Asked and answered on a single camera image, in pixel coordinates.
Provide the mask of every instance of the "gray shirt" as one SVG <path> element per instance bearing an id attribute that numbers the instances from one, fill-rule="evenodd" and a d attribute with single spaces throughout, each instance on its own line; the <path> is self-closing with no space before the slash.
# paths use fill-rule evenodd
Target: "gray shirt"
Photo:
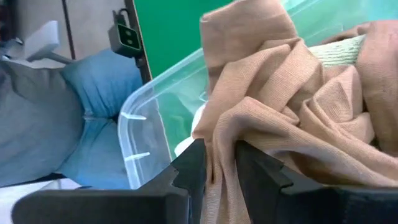
<path id="1" fill-rule="evenodd" d="M 79 142 L 82 115 L 59 70 L 0 62 L 0 187 L 56 171 Z"/>

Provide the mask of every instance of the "blue jeans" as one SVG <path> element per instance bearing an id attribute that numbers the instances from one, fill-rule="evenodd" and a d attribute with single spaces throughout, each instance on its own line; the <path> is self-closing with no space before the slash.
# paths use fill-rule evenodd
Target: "blue jeans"
<path id="1" fill-rule="evenodd" d="M 134 59 L 104 50 L 67 65 L 61 74 L 80 96 L 85 124 L 77 149 L 59 172 L 84 186 L 129 189 L 117 124 L 112 117 L 142 86 Z"/>

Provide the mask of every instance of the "white surface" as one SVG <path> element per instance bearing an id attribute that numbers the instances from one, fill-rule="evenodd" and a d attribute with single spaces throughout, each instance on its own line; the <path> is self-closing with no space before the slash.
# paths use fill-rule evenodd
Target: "white surface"
<path id="1" fill-rule="evenodd" d="M 58 22 L 48 21 L 25 39 L 24 59 L 40 60 L 60 45 Z"/>
<path id="2" fill-rule="evenodd" d="M 15 62 L 21 65 L 25 65 L 28 66 L 30 68 L 63 68 L 65 65 L 60 63 L 60 62 L 56 62 L 53 60 L 50 60 L 48 58 L 42 59 L 42 60 L 36 60 L 34 62 L 28 62 L 25 60 L 10 60 L 11 62 Z"/>
<path id="3" fill-rule="evenodd" d="M 70 179 L 53 180 L 38 184 L 26 184 L 16 187 L 0 188 L 0 223 L 12 224 L 11 211 L 14 204 L 22 197 L 38 190 L 76 189 L 80 185 Z"/>
<path id="4" fill-rule="evenodd" d="M 206 103 L 204 103 L 197 112 L 195 113 L 192 121 L 192 128 L 191 128 L 191 136 L 188 138 L 184 139 L 180 144 L 177 145 L 177 147 L 174 149 L 174 153 L 176 156 L 180 156 L 181 153 L 183 153 L 193 142 L 194 138 L 192 137 L 192 133 L 195 130 L 196 126 L 198 126 L 198 123 L 200 121 L 201 115 L 203 114 L 203 110 L 206 107 Z"/>

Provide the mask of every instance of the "black plastic bracket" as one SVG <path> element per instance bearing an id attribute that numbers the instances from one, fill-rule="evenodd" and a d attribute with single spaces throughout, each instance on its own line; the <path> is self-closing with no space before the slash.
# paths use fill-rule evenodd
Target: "black plastic bracket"
<path id="1" fill-rule="evenodd" d="M 398 222 L 397 188 L 322 185 L 244 141 L 236 165 L 253 224 Z"/>
<path id="2" fill-rule="evenodd" d="M 18 201 L 14 224 L 199 224 L 205 145 L 196 140 L 139 190 L 48 190 Z"/>
<path id="3" fill-rule="evenodd" d="M 136 59 L 136 65 L 141 72 L 142 82 L 147 83 L 152 80 L 152 75 L 150 72 L 148 57 L 145 50 L 144 39 L 142 38 L 141 28 L 139 27 L 136 7 L 133 0 L 124 0 L 124 4 L 126 6 L 129 27 L 137 31 L 139 41 L 142 45 L 142 54 L 134 58 Z"/>

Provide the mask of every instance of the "gray floor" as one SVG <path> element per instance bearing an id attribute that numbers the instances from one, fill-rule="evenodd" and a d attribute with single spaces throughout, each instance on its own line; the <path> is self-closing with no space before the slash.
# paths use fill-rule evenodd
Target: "gray floor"
<path id="1" fill-rule="evenodd" d="M 59 25 L 61 46 L 56 53 L 70 58 L 71 52 L 61 0 L 15 0 L 20 38 L 27 37 L 47 21 Z M 124 0 L 67 0 L 76 59 L 109 48 L 108 29 L 113 24 L 112 10 L 124 7 Z"/>
<path id="2" fill-rule="evenodd" d="M 124 0 L 67 0 L 67 6 L 76 59 L 109 48 L 112 10 L 124 8 Z"/>

